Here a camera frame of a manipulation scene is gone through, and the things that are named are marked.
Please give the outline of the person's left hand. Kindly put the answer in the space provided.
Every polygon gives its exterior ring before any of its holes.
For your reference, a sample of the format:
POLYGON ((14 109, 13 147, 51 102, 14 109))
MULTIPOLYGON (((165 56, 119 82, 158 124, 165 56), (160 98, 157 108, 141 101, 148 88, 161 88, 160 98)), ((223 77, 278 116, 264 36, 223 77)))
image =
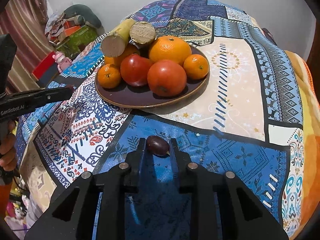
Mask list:
POLYGON ((1 167, 6 172, 11 172, 15 169, 17 165, 16 149, 14 147, 16 137, 12 134, 15 129, 16 123, 12 120, 8 123, 9 133, 6 135, 4 140, 1 142, 0 152, 1 152, 1 167))

